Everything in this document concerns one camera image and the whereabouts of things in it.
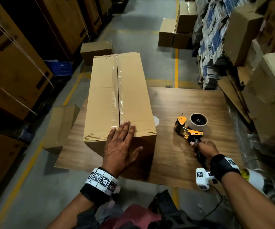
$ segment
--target blue bin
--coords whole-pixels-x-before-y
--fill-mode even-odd
[[[55,76],[72,75],[72,66],[69,62],[44,61]]]

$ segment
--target white marker band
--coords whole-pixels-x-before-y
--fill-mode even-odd
[[[86,183],[111,196],[118,184],[115,177],[101,169],[93,169]]]

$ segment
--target blue and white stack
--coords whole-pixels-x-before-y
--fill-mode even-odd
[[[234,7],[248,3],[248,0],[211,0],[202,20],[203,39],[200,42],[200,67],[203,72],[203,89],[215,89],[219,72],[217,66],[227,64],[223,41]]]

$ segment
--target forearm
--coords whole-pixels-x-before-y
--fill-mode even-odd
[[[77,215],[91,207],[94,203],[79,193],[47,229],[72,229],[77,226]]]
[[[238,173],[228,172],[222,185],[245,229],[275,229],[275,205]]]

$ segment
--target warehouse aisle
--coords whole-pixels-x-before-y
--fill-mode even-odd
[[[179,0],[130,0],[124,14],[116,15],[99,40],[112,40],[116,53],[139,51],[147,81],[154,86],[198,88],[199,76],[190,50],[158,48],[158,32],[163,18],[175,18]],[[88,96],[89,68],[81,66],[54,106],[76,104],[79,108]],[[54,167],[57,155],[42,150],[50,113],[44,119],[26,151],[26,156],[0,199],[0,228],[45,228],[78,194],[88,173]],[[178,198],[179,207],[190,217],[201,219],[217,204],[207,193],[140,183],[121,179],[120,205],[132,203],[147,207],[156,193],[168,189]],[[221,207],[209,219],[225,222]]]

